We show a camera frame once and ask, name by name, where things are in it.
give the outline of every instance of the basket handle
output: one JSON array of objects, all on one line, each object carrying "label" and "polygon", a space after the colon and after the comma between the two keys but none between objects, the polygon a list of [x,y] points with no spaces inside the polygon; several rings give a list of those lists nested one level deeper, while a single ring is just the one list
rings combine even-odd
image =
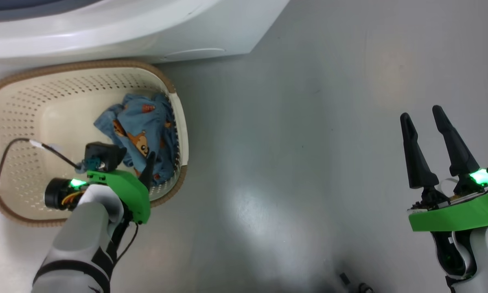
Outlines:
[{"label": "basket handle", "polygon": [[190,148],[188,143],[188,128],[186,128],[186,117],[182,104],[177,93],[169,94],[171,106],[173,107],[173,114],[175,115],[175,124],[177,125],[177,134],[179,136],[179,149],[181,166],[188,165],[190,157]]}]

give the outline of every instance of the robotic arm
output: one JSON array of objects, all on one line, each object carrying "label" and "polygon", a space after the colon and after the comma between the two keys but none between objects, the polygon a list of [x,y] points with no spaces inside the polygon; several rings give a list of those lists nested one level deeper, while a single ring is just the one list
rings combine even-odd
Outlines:
[{"label": "robotic arm", "polygon": [[115,170],[126,149],[86,145],[83,169],[89,182],[54,178],[45,191],[49,208],[72,211],[34,277],[34,293],[110,292],[117,249],[130,222],[150,215],[149,188],[155,153],[139,178]]},{"label": "robotic arm", "polygon": [[453,293],[488,293],[488,169],[479,169],[470,150],[440,106],[432,108],[450,157],[450,174],[458,176],[454,196],[434,186],[417,143],[417,132],[407,113],[400,117],[410,188],[423,188],[421,202],[408,210],[415,232],[430,232],[437,258]]}]

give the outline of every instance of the yellow wire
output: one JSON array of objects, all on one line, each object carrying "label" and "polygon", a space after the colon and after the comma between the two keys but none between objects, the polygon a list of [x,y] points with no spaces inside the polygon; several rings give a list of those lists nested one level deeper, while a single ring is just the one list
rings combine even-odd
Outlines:
[{"label": "yellow wire", "polygon": [[78,191],[78,192],[75,192],[75,193],[71,193],[69,195],[67,195],[62,201],[61,201],[61,204],[65,204],[65,201],[67,201],[67,199],[71,198],[71,197],[75,197],[76,195],[79,195],[80,193],[83,193],[82,191]]}]

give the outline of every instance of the black cable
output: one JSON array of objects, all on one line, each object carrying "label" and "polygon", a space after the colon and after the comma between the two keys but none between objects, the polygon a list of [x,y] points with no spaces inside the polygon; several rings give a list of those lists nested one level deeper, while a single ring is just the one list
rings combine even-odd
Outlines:
[{"label": "black cable", "polygon": [[133,234],[132,236],[132,240],[130,240],[130,243],[128,243],[128,246],[123,250],[123,252],[119,255],[119,257],[117,258],[117,261],[115,261],[115,264],[117,265],[117,263],[119,262],[119,260],[121,259],[121,257],[124,256],[124,254],[128,251],[128,249],[130,248],[130,246],[132,245],[133,241],[136,239],[136,236],[137,236],[137,232],[139,231],[139,224],[136,223],[136,232]]},{"label": "black cable", "polygon": [[[4,163],[5,163],[5,158],[7,157],[7,153],[9,152],[9,149],[11,148],[11,146],[14,144],[14,143],[17,143],[18,141],[27,141],[27,142],[30,142],[32,143],[32,141],[28,138],[23,138],[23,137],[20,137],[20,138],[15,138],[13,140],[11,140],[7,147],[5,148],[5,150],[3,151],[3,155],[2,155],[2,160],[0,161],[0,177],[2,176],[2,170],[3,170],[3,166],[4,166]],[[43,148],[49,150],[50,152],[52,152],[53,154],[55,154],[56,156],[62,158],[65,162],[69,163],[70,165],[72,165],[72,167],[74,168],[77,168],[79,169],[78,165],[74,164],[71,160],[69,160],[67,157],[63,156],[60,152],[54,150],[54,148],[50,147],[49,145],[46,145],[44,143],[41,143],[41,146],[43,146]]]}]

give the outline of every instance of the green bracket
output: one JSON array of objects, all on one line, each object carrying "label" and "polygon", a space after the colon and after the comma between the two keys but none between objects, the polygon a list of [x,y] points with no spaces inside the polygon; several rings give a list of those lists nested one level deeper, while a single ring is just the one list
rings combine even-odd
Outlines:
[{"label": "green bracket", "polygon": [[462,231],[488,226],[488,193],[460,204],[408,216],[412,230]]},{"label": "green bracket", "polygon": [[149,193],[132,173],[114,170],[110,172],[87,171],[91,182],[108,185],[133,213],[133,221],[145,224],[149,219]]}]

